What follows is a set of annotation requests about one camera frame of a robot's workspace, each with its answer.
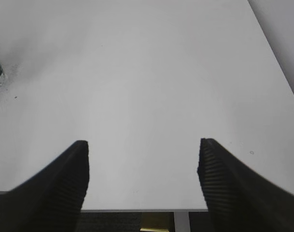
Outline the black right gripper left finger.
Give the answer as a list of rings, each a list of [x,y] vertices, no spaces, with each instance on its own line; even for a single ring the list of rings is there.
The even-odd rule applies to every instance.
[[[79,140],[16,188],[0,193],[0,232],[73,232],[88,189],[88,142]]]

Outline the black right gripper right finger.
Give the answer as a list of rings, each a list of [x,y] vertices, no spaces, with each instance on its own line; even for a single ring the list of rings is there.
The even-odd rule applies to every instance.
[[[197,175],[215,231],[294,232],[294,195],[216,140],[200,140]]]

